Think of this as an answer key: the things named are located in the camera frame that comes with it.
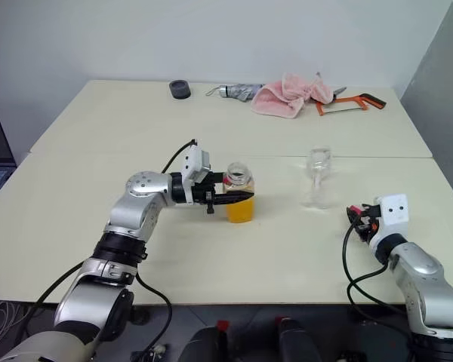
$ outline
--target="white table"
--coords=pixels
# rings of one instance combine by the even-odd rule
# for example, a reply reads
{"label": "white table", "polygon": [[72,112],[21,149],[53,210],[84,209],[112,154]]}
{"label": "white table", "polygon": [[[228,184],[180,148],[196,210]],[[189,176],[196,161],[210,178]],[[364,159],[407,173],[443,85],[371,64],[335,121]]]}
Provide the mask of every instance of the white table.
{"label": "white table", "polygon": [[[139,170],[160,170],[166,156],[32,153],[0,192],[0,299],[36,300],[90,256],[125,180]],[[211,153],[215,170],[237,160],[256,179],[252,222],[230,224],[221,207],[209,216],[204,207],[177,206],[162,211],[147,244],[140,274],[173,303],[347,302],[345,207],[396,192],[408,195],[407,239],[444,264],[453,286],[453,191],[432,159],[335,158],[325,184],[334,206],[327,211],[300,205],[310,184],[304,158]],[[379,267],[357,237],[348,261],[353,275]],[[48,301],[58,302],[69,282]],[[388,273],[365,286],[387,302],[403,301]],[[136,284],[132,289],[138,304],[160,302]]]}
{"label": "white table", "polygon": [[429,158],[394,91],[349,87],[349,97],[370,93],[387,102],[382,109],[319,116],[308,103],[296,119],[258,115],[249,103],[206,97],[212,84],[191,84],[192,96],[175,100],[166,82],[90,81],[67,106],[32,153],[140,152],[167,157],[198,138],[210,152],[304,156],[330,146],[345,157]]}

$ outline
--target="floor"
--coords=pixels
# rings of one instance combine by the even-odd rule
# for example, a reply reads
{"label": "floor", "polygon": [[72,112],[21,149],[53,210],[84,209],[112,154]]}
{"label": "floor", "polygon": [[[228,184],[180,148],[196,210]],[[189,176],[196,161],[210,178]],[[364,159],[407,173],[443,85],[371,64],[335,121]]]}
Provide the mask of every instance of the floor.
{"label": "floor", "polygon": [[[369,306],[374,314],[383,312]],[[132,351],[139,351],[162,328],[166,319],[164,307],[151,307],[150,320],[144,326],[128,324],[125,332],[114,342],[103,343],[97,350],[97,362],[128,361]],[[31,333],[52,327],[54,312],[46,310],[30,324]],[[168,345],[164,362],[176,361],[193,334],[218,320],[230,322],[227,331],[230,354],[241,362],[277,361],[275,353],[275,317],[289,316],[301,322],[316,343],[323,361],[336,361],[343,350],[364,351],[369,362],[403,361],[407,354],[401,336],[382,326],[357,318],[347,305],[216,305],[175,306],[173,319],[162,344]],[[399,326],[405,321],[385,316]],[[11,349],[14,331],[0,343],[0,357]]]}

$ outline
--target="glass jar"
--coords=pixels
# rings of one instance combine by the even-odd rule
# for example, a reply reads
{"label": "glass jar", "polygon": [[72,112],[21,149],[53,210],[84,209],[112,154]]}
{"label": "glass jar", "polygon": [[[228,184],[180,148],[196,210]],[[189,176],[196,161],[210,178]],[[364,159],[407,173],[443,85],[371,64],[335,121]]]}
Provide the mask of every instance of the glass jar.
{"label": "glass jar", "polygon": [[[223,192],[230,191],[254,192],[254,178],[248,167],[240,162],[230,164],[223,176]],[[254,216],[254,197],[226,205],[226,214],[230,222],[250,221]]]}

